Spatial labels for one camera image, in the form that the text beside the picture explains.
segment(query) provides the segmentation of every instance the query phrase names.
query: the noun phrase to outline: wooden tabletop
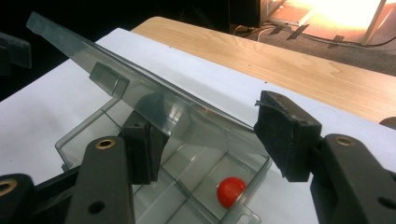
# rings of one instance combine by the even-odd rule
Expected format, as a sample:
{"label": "wooden tabletop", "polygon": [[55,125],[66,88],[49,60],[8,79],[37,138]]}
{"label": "wooden tabletop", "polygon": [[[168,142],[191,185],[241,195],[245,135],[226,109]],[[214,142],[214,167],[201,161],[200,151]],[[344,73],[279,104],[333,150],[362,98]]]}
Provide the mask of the wooden tabletop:
{"label": "wooden tabletop", "polygon": [[374,122],[396,116],[396,77],[161,17],[132,32]]}

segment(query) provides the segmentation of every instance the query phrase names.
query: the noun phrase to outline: transparent plastic bin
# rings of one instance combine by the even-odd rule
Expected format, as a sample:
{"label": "transparent plastic bin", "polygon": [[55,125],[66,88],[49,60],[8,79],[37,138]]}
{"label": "transparent plastic bin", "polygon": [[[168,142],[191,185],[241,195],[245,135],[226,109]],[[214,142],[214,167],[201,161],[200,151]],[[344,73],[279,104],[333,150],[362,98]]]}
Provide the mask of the transparent plastic bin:
{"label": "transparent plastic bin", "polygon": [[[81,164],[85,147],[94,139],[117,135],[133,109],[113,99],[56,144],[68,170]],[[133,185],[136,223],[260,223],[245,204],[263,181],[271,160],[244,150],[224,150],[180,143],[170,137],[163,150],[157,182]],[[242,179],[247,188],[232,208],[221,206],[217,186],[227,177]]]}

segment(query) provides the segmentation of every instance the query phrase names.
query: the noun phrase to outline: wooden table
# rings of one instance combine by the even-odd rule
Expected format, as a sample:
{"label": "wooden table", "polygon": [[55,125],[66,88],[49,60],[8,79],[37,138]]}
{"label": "wooden table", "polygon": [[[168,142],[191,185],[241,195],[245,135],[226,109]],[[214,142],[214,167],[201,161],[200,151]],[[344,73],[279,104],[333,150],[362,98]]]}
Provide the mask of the wooden table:
{"label": "wooden table", "polygon": [[160,17],[132,32],[374,122],[396,116],[396,77]]}

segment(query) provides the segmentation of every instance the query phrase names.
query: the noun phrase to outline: red ball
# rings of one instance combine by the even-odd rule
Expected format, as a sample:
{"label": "red ball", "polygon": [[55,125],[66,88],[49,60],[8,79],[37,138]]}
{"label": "red ball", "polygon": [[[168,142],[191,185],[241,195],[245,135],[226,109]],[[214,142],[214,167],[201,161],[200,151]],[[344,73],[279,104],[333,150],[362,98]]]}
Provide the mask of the red ball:
{"label": "red ball", "polygon": [[221,205],[229,209],[246,186],[245,182],[237,177],[223,179],[218,186],[218,199]]}

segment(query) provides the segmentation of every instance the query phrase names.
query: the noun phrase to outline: white surface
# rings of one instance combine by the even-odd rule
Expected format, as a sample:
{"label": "white surface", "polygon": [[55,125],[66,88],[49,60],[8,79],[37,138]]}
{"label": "white surface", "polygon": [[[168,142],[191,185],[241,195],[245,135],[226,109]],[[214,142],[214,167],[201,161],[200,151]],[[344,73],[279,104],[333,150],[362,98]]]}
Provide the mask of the white surface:
{"label": "white surface", "polygon": [[[253,125],[262,90],[288,96],[323,125],[322,135],[360,139],[396,171],[396,132],[294,92],[117,29],[98,43]],[[55,143],[106,103],[88,74],[66,61],[0,104],[0,175],[25,173],[36,184],[62,172]],[[309,183],[290,184],[273,166],[248,203],[262,223],[317,223]]]}

